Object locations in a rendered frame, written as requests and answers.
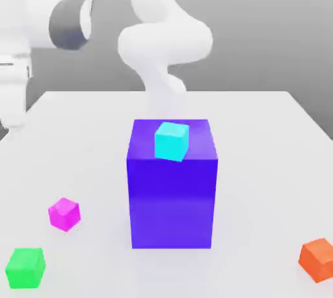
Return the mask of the small magenta cube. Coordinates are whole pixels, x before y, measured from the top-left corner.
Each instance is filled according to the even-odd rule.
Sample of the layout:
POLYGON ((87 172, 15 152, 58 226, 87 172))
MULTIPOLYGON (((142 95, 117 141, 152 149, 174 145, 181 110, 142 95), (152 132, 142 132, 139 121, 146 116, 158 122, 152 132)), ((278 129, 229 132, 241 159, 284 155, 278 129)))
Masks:
POLYGON ((52 226, 68 232, 80 220, 79 204, 67 198, 61 198, 48 208, 49 220, 52 226))

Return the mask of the small green cube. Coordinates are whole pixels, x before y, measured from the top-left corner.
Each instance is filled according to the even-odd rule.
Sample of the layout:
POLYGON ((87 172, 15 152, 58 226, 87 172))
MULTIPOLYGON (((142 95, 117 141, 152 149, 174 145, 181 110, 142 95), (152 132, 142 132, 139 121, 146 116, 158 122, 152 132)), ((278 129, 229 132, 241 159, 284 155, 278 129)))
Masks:
POLYGON ((38 288, 46 261, 42 248, 16 248, 5 268, 11 289, 38 288))

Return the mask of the small cyan cube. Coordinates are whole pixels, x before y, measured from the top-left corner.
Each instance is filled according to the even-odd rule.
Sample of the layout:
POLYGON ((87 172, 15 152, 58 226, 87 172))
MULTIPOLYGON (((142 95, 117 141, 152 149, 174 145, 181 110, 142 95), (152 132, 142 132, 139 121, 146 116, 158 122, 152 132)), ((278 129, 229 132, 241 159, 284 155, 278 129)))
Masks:
POLYGON ((189 148, 189 126, 163 122, 154 135, 154 154, 158 159, 183 161, 189 148))

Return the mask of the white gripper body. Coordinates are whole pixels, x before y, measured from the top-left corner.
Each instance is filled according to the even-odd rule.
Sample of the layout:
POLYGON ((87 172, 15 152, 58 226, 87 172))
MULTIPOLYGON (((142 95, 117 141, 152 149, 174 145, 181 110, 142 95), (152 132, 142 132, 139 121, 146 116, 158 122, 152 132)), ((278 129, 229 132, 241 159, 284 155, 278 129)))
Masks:
POLYGON ((25 124, 26 90, 26 80, 0 82, 0 123, 4 128, 18 128, 25 124))

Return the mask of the large purple box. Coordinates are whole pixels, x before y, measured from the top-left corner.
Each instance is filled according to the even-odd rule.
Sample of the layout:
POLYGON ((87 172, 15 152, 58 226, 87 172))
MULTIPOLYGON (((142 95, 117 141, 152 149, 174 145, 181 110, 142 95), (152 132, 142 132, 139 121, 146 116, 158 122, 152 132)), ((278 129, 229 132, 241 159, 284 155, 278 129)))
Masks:
POLYGON ((218 156, 207 120, 189 126, 183 161, 157 159, 161 120, 136 119, 127 151, 131 244, 134 249, 211 247, 218 156))

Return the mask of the small orange cube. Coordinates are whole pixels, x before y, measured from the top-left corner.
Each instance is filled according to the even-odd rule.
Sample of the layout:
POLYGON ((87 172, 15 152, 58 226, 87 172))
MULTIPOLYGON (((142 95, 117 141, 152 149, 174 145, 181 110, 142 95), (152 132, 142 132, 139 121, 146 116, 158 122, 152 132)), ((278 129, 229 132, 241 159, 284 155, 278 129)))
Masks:
POLYGON ((315 283, 333 278, 333 245, 325 238, 303 244, 299 265, 315 283))

